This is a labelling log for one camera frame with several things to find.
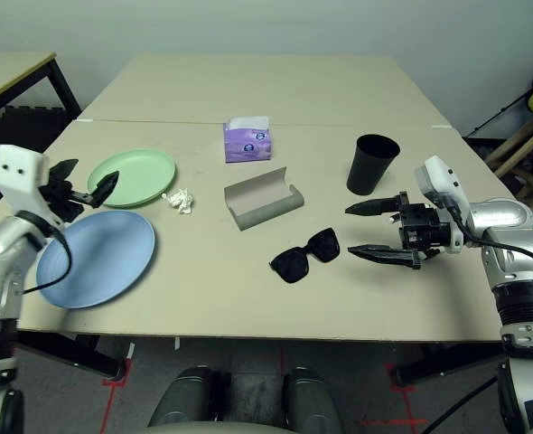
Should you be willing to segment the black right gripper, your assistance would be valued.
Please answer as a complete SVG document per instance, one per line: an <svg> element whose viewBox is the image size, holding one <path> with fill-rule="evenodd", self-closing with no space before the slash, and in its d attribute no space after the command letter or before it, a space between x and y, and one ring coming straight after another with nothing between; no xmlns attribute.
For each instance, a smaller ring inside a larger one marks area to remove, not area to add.
<svg viewBox="0 0 533 434"><path fill-rule="evenodd" d="M398 212L399 237L404 249L375 244L353 246L347 249L349 253L372 262L419 269L418 251L432 258L436 255L436 248L446 248L451 244L450 223L441 222L437 210L422 203L410 203L407 192L400 192L399 197L355 203L345 212L353 215L381 215Z"/></svg>

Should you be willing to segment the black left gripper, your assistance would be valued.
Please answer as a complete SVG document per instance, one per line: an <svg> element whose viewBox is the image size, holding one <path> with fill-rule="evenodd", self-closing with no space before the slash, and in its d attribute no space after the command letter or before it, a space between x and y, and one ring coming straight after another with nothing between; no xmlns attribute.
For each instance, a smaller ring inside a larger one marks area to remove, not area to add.
<svg viewBox="0 0 533 434"><path fill-rule="evenodd" d="M62 160L50 171L50 180L40 187L40 193L51 211L64 222L73 222L84 211L84 205L98 208L113 193L119 172L105 175L92 193L80 193L66 181L78 164L78 159Z"/></svg>

